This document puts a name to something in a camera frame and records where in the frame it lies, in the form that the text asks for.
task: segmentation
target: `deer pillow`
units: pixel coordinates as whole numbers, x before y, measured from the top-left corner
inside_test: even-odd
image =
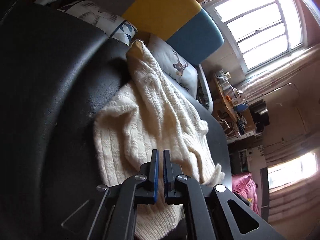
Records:
[[[154,34],[150,34],[147,47],[159,63],[162,71],[196,98],[198,89],[197,70],[171,48],[169,44]]]

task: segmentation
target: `bright window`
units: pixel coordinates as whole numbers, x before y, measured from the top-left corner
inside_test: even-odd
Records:
[[[316,155],[307,153],[299,158],[268,168],[269,188],[280,187],[308,178],[316,171]]]
[[[302,44],[294,0],[228,0],[215,10],[234,38],[245,72]]]

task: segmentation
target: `pink fabric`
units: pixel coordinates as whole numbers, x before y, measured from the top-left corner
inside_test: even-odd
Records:
[[[232,192],[236,192],[246,198],[251,203],[250,208],[260,215],[257,188],[250,172],[232,175]]]

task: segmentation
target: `deer print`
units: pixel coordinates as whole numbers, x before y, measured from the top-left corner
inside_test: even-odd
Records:
[[[173,67],[177,70],[177,75],[182,76],[183,75],[183,71],[186,69],[186,67],[189,65],[189,63],[186,62],[185,59],[183,59],[185,64],[184,65],[181,64],[177,52],[174,49],[172,51],[173,51],[174,55],[177,57],[177,59],[178,59],[178,63],[177,64],[173,64]]]

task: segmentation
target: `metal screw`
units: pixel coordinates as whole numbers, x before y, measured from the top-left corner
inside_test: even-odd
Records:
[[[144,176],[143,174],[137,174],[136,176],[134,176],[134,178],[136,180],[145,180],[146,176]]]
[[[181,174],[181,175],[178,175],[177,176],[177,179],[180,180],[180,181],[185,181],[188,179],[188,177],[184,174]]]
[[[100,191],[100,192],[106,191],[107,188],[108,188],[108,186],[107,186],[107,185],[104,185],[104,184],[101,184],[101,185],[99,185],[99,186],[96,187],[96,189],[97,189],[98,191]]]
[[[222,184],[216,185],[215,188],[216,188],[216,191],[218,192],[224,192],[226,190],[226,187]]]

